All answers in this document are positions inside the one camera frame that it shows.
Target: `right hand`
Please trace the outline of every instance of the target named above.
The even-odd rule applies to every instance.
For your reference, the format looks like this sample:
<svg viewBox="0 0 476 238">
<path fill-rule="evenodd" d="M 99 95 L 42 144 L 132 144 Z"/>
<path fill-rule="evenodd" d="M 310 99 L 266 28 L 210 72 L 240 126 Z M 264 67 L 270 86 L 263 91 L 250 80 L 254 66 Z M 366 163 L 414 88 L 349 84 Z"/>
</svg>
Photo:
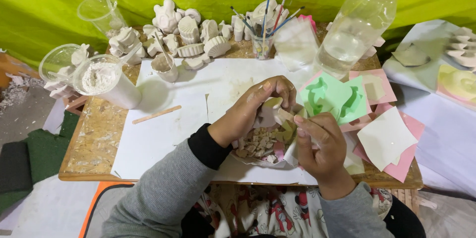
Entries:
<svg viewBox="0 0 476 238">
<path fill-rule="evenodd" d="M 318 181 L 324 199 L 339 199 L 355 188 L 354 180 L 344 168 L 347 144 L 336 119 L 328 112 L 309 119 L 294 116 L 299 126 L 298 160 Z M 317 141 L 312 144 L 311 137 Z"/>
</svg>

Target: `popsicle stick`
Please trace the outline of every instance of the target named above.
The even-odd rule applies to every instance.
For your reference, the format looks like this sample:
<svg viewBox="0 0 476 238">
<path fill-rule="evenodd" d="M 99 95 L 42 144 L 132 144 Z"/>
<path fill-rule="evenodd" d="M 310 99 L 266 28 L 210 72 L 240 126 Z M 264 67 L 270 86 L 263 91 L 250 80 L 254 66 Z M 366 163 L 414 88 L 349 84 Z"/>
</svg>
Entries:
<svg viewBox="0 0 476 238">
<path fill-rule="evenodd" d="M 178 110 L 182 108 L 181 105 L 177 105 L 175 107 L 172 107 L 172 108 L 168 108 L 168 109 L 165 109 L 163 111 L 160 111 L 158 113 L 155 113 L 155 114 L 151 114 L 151 115 L 148 115 L 148 116 L 145 116 L 143 118 L 139 118 L 139 119 L 135 119 L 134 121 L 132 121 L 132 124 L 137 124 L 137 123 L 140 123 L 140 122 L 143 122 L 143 121 L 146 121 L 146 120 L 149 120 L 149 119 L 152 119 L 152 118 L 155 118 L 155 117 L 158 117 L 158 116 L 161 116 L 163 114 L 167 114 L 167 113 L 170 113 L 170 112 L 173 112 L 175 110 Z"/>
</svg>

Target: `left hand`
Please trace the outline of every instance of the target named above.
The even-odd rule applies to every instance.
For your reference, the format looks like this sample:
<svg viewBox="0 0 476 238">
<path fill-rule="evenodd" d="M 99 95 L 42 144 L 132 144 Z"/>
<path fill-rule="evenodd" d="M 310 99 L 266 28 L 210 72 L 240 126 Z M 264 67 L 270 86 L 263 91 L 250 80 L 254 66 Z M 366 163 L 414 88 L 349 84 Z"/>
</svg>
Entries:
<svg viewBox="0 0 476 238">
<path fill-rule="evenodd" d="M 282 97 L 283 108 L 296 104 L 296 89 L 284 76 L 265 79 L 249 88 L 227 113 L 208 127 L 211 137 L 223 148 L 245 136 L 253 127 L 258 108 L 269 97 Z"/>
</svg>

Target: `clear plastic cup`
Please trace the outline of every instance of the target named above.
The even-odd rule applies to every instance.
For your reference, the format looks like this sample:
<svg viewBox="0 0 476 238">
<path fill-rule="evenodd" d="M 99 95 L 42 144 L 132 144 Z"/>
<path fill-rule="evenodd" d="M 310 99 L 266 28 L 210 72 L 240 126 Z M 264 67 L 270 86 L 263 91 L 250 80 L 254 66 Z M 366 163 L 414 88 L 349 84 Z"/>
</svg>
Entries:
<svg viewBox="0 0 476 238">
<path fill-rule="evenodd" d="M 116 64 L 116 67 L 112 70 L 110 68 L 108 69 L 108 71 L 111 71 L 110 74 L 114 75 L 115 78 L 110 84 L 102 87 L 100 91 L 95 90 L 94 92 L 90 92 L 83 85 L 83 77 L 92 64 L 100 62 Z M 82 95 L 97 96 L 124 109 L 133 109 L 137 107 L 142 100 L 140 91 L 122 72 L 120 60 L 112 55 L 97 55 L 82 62 L 73 75 L 73 85 L 74 89 Z"/>
<path fill-rule="evenodd" d="M 255 35 L 251 35 L 251 41 L 253 42 L 253 53 L 256 59 L 268 59 L 269 52 L 273 46 L 274 36 L 266 37 L 263 47 L 263 38 Z"/>
<path fill-rule="evenodd" d="M 52 49 L 39 64 L 39 76 L 46 82 L 62 81 L 72 86 L 76 66 L 71 62 L 71 56 L 80 49 L 81 46 L 76 44 L 65 44 Z M 69 77 L 69 79 L 57 77 L 51 72 Z"/>
<path fill-rule="evenodd" d="M 117 7 L 117 0 L 84 0 L 78 6 L 78 17 L 91 22 L 108 39 L 117 35 L 122 27 L 128 27 Z"/>
</svg>

